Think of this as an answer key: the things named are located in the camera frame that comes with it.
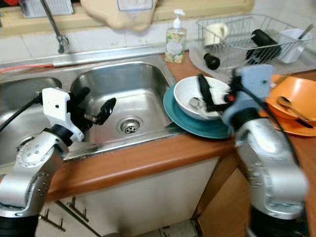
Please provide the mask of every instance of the drain strainer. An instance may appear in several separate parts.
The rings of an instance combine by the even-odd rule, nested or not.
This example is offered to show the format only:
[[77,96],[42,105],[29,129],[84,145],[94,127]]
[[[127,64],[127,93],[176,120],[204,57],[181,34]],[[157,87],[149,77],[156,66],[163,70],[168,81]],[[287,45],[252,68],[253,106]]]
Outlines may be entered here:
[[135,116],[128,116],[118,122],[117,129],[122,134],[131,134],[141,130],[143,121]]

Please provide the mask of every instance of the white tile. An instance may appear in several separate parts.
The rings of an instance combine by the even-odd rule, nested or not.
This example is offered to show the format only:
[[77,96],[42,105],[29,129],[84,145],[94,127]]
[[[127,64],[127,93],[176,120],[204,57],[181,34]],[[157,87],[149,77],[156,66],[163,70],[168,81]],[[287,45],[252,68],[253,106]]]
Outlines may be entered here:
[[[66,33],[65,35],[69,41],[65,53],[81,52],[77,35],[75,33]],[[59,44],[53,33],[22,35],[22,38],[32,57],[58,55]]]
[[20,36],[0,39],[0,63],[31,58]]
[[126,47],[124,30],[103,28],[100,30],[76,32],[82,51]]
[[188,31],[187,40],[197,40],[198,39],[198,25],[197,19],[183,21],[182,27],[186,28]]
[[190,220],[174,224],[169,227],[160,229],[160,233],[164,237],[194,237],[196,233]]
[[315,16],[316,12],[315,0],[286,0],[283,6],[302,16]]
[[164,43],[166,41],[166,31],[168,23],[153,24],[143,32],[133,32],[125,30],[126,46],[141,46],[149,44]]
[[137,237],[161,237],[159,230],[151,231]]
[[282,5],[285,3],[283,1],[277,0],[255,0],[254,10],[264,10],[264,9],[276,9],[282,8]]

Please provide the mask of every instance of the white cup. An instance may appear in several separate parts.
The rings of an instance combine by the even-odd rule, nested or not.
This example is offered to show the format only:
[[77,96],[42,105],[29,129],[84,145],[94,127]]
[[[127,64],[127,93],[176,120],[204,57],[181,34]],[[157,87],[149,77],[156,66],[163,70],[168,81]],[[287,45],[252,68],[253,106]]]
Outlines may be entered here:
[[225,23],[211,24],[205,29],[205,45],[220,43],[228,35],[228,27]]
[[312,41],[313,34],[308,32],[302,39],[298,37],[304,31],[301,29],[290,29],[281,31],[279,44],[282,45],[282,53],[278,57],[283,63],[293,63],[295,62],[301,53],[304,51],[307,43]]

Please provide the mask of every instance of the white bowl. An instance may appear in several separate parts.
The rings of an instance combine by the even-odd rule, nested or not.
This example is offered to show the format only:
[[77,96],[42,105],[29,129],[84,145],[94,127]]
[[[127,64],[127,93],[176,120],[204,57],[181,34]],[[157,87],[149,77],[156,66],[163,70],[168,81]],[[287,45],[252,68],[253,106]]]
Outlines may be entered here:
[[[205,78],[208,84],[212,87],[210,88],[210,92],[214,103],[216,105],[224,104],[224,95],[229,91],[229,86],[220,80],[209,77]],[[209,112],[206,113],[207,119],[205,119],[189,104],[189,100],[193,97],[202,98],[196,77],[189,77],[179,81],[174,87],[173,94],[179,107],[187,115],[199,120],[213,120],[219,118],[217,112]]]

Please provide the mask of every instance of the blue plate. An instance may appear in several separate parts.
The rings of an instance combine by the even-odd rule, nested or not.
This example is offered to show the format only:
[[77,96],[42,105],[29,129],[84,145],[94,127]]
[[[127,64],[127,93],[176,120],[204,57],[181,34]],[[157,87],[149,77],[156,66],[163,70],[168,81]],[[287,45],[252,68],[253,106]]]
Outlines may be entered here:
[[220,119],[202,121],[186,115],[174,98],[174,86],[167,90],[163,97],[163,106],[168,116],[181,128],[197,136],[225,139],[232,135],[232,129],[224,125]]

